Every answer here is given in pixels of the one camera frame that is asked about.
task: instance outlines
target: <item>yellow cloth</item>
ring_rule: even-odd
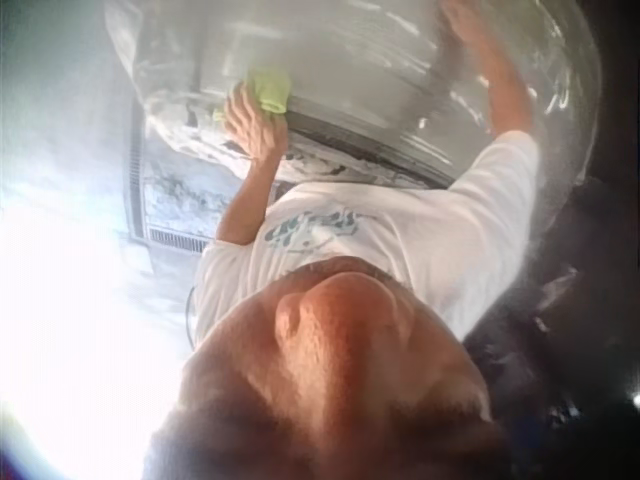
[[[284,70],[277,68],[254,68],[249,71],[246,84],[265,112],[282,115],[287,113],[287,102],[291,95],[291,78]],[[224,120],[224,112],[213,112],[215,121]]]

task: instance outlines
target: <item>vent grille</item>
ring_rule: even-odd
[[[143,163],[144,142],[144,112],[136,100],[133,101],[133,113],[131,116],[131,145],[129,149],[129,165],[125,170],[128,178],[125,185],[128,186],[128,219],[129,231],[132,235],[143,240],[144,235],[144,200],[142,196],[141,172]]]
[[[149,228],[149,240],[167,247],[202,253],[209,241],[205,238],[176,233],[156,227]]]

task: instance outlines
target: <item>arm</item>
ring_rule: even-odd
[[[245,85],[236,87],[225,107],[225,127],[251,159],[249,174],[222,217],[216,240],[249,245],[264,222],[271,185],[287,150],[287,124],[267,115]]]
[[[512,130],[531,133],[533,113],[527,87],[502,46],[470,0],[444,0],[443,6],[451,27],[489,81],[494,135],[498,137]]]

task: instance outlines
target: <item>white t-shirt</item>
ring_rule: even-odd
[[[448,190],[293,188],[269,207],[251,245],[213,241],[204,251],[196,277],[196,342],[274,280],[340,255],[392,275],[462,340],[518,273],[538,163],[531,136],[509,132]]]

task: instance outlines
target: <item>plastic sheet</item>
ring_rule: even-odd
[[[478,3],[535,104],[543,230],[587,163],[598,52],[573,1]],[[212,113],[254,66],[294,81],[283,181],[446,186],[491,140],[486,80],[437,0],[109,0],[107,24],[161,137],[238,177],[248,162]]]

